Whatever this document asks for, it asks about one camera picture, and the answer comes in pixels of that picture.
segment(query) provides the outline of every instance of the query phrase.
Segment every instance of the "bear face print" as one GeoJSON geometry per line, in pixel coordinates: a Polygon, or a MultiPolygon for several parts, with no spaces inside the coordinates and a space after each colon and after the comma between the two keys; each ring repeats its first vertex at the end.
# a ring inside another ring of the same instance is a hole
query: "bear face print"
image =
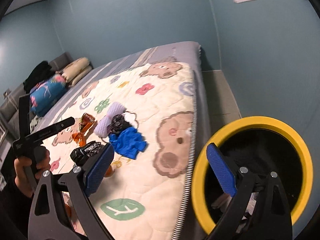
{"type": "Polygon", "coordinates": [[[161,62],[151,65],[147,70],[140,73],[141,77],[155,76],[159,78],[170,78],[177,74],[177,71],[182,69],[182,65],[176,62],[161,62]]]}
{"type": "Polygon", "coordinates": [[[92,83],[85,89],[85,91],[83,91],[83,93],[82,93],[82,98],[86,98],[86,97],[90,94],[91,90],[95,89],[98,84],[99,84],[99,81],[92,82],[92,83]]]}
{"type": "Polygon", "coordinates": [[[80,118],[75,118],[76,122],[74,125],[62,130],[57,136],[54,138],[52,142],[52,146],[57,146],[58,143],[71,143],[72,142],[72,134],[76,133],[79,128],[80,118]]]}
{"type": "Polygon", "coordinates": [[[186,172],[191,138],[192,111],[178,112],[161,121],[156,131],[160,149],[153,166],[162,176],[175,178],[186,172]]]}

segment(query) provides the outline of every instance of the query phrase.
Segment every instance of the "black clothing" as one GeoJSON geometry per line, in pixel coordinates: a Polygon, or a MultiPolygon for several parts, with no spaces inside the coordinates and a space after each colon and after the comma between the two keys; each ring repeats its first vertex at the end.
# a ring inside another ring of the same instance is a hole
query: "black clothing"
{"type": "Polygon", "coordinates": [[[27,93],[30,93],[30,90],[39,82],[47,80],[55,74],[55,71],[51,70],[47,61],[43,61],[38,64],[29,77],[24,81],[23,88],[27,93]]]}
{"type": "Polygon", "coordinates": [[[14,178],[0,192],[0,238],[27,240],[32,199],[17,188],[14,178]]]}

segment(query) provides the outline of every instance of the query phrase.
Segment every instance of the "human hand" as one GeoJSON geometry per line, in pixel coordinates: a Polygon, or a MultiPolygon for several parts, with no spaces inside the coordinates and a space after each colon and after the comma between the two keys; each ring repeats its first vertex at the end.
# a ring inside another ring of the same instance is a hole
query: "human hand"
{"type": "MultiPolygon", "coordinates": [[[[41,162],[37,163],[36,165],[37,169],[39,170],[35,174],[36,179],[40,179],[44,171],[50,170],[51,166],[49,162],[50,162],[50,152],[46,150],[45,158],[41,162]]],[[[28,167],[31,164],[32,164],[31,159],[25,156],[20,156],[19,158],[14,160],[14,169],[16,170],[16,174],[17,174],[14,182],[16,183],[18,189],[23,193],[23,195],[29,198],[32,197],[33,192],[23,167],[28,167]]]]}

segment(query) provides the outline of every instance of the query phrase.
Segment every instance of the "metal screw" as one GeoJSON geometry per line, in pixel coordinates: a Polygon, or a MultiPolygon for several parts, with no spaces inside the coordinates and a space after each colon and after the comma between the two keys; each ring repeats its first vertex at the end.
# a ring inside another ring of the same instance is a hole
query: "metal screw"
{"type": "Polygon", "coordinates": [[[278,174],[275,171],[270,172],[271,177],[276,178],[278,174]]]}
{"type": "Polygon", "coordinates": [[[247,173],[248,172],[248,169],[246,167],[240,167],[240,172],[241,173],[247,173]]]}
{"type": "Polygon", "coordinates": [[[42,173],[42,175],[43,175],[44,177],[48,177],[49,174],[50,174],[50,171],[44,171],[44,172],[42,173]]]}
{"type": "Polygon", "coordinates": [[[76,166],[76,167],[74,167],[74,168],[72,169],[72,171],[73,171],[74,173],[78,173],[78,172],[81,171],[81,167],[76,166]]]}

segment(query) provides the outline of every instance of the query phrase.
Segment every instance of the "gray bedsheet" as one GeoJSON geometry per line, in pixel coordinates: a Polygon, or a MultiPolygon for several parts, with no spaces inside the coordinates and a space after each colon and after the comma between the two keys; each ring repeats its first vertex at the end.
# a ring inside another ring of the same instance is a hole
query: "gray bedsheet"
{"type": "MultiPolygon", "coordinates": [[[[204,83],[201,73],[200,45],[193,41],[184,41],[162,45],[135,54],[112,61],[106,65],[90,71],[75,87],[71,88],[45,115],[42,121],[37,125],[36,130],[48,126],[52,121],[57,122],[62,114],[78,98],[79,95],[93,81],[117,74],[130,67],[144,65],[146,63],[159,62],[167,57],[175,57],[178,62],[188,63],[193,70],[194,82],[196,87],[197,101],[197,140],[196,140],[196,157],[199,155],[202,147],[208,141],[211,135],[210,122],[208,115],[208,106],[204,83]]],[[[191,200],[185,218],[184,228],[181,233],[181,239],[202,239],[205,233],[197,223],[191,200]]]]}

